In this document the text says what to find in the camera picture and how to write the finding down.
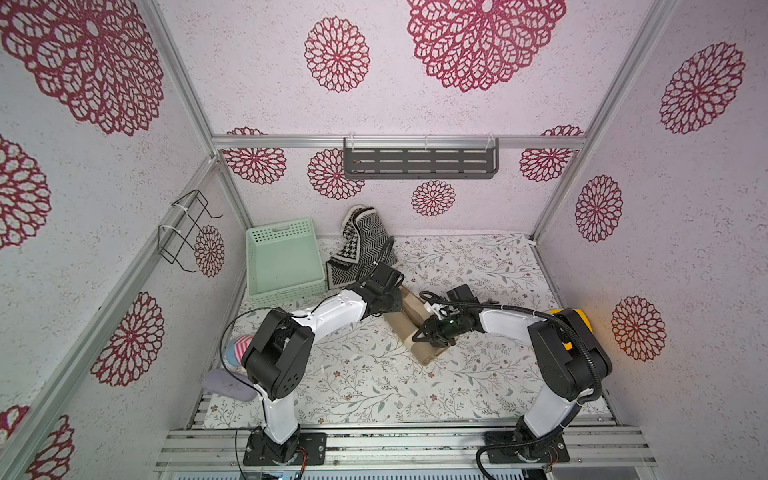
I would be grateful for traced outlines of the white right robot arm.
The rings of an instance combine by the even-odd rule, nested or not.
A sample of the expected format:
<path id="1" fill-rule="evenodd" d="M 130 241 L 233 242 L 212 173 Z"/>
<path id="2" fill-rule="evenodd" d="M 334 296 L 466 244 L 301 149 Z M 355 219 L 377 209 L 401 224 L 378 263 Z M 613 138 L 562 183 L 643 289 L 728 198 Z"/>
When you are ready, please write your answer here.
<path id="1" fill-rule="evenodd" d="M 481 302 L 468 285 L 444 296 L 421 291 L 419 298 L 431 316 L 414 334 L 416 342 L 448 347 L 459 336 L 476 332 L 512 339 L 533 350 L 544 386 L 522 416 L 519 429 L 525 440 L 559 434 L 584 405 L 603 396 L 612 361 L 580 311 Z"/>

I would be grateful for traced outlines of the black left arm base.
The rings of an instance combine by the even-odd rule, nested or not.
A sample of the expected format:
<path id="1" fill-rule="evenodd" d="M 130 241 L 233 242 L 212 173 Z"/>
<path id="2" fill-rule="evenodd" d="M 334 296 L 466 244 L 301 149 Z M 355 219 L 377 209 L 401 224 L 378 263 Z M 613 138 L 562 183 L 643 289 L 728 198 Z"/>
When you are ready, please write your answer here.
<path id="1" fill-rule="evenodd" d="M 278 444 L 261 428 L 249 435 L 242 463 L 245 466 L 318 466 L 325 463 L 327 435 L 297 430 L 285 443 Z"/>

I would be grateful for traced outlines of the brown beige plaid scarf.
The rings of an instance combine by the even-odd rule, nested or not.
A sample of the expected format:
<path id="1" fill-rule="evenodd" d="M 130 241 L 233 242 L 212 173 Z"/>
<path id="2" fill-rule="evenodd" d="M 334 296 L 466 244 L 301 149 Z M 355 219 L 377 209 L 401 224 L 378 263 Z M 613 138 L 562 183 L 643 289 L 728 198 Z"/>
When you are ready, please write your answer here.
<path id="1" fill-rule="evenodd" d="M 406 351 L 422 366 L 440 356 L 446 347 L 434 347 L 429 342 L 416 342 L 412 337 L 431 316 L 422 300 L 404 286 L 399 287 L 401 310 L 384 313 L 384 319 L 401 340 Z"/>

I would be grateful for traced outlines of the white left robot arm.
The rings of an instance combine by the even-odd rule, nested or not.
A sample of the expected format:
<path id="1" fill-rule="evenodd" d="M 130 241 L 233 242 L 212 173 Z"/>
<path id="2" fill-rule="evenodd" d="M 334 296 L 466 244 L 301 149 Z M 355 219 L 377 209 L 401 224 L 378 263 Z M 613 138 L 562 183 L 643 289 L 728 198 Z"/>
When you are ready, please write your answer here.
<path id="1" fill-rule="evenodd" d="M 314 343 L 371 315 L 402 310 L 404 275 L 380 264 L 364 279 L 317 306 L 270 310 L 241 356 L 247 378 L 262 399 L 264 435 L 283 446 L 299 430 L 293 392 L 304 377 Z"/>

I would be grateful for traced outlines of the black white zigzag scarf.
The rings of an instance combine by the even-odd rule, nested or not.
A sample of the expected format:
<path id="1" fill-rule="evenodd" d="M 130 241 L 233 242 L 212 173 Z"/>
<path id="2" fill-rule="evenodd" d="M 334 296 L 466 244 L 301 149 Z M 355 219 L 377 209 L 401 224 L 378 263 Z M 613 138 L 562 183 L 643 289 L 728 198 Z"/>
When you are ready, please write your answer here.
<path id="1" fill-rule="evenodd" d="M 356 205 L 342 222 L 344 245 L 326 262 L 329 290 L 341 289 L 370 275 L 379 264 L 394 265 L 394 237 L 387 233 L 378 211 Z"/>

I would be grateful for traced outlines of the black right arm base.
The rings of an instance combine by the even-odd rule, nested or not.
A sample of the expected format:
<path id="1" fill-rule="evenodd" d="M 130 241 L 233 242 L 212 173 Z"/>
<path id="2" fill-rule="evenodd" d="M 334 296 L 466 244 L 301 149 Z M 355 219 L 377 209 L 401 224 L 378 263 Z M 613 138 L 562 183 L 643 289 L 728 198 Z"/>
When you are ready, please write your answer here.
<path id="1" fill-rule="evenodd" d="M 527 431 L 489 431 L 484 433 L 484 442 L 484 453 L 489 456 L 492 464 L 554 465 L 571 460 L 562 429 L 537 438 Z"/>

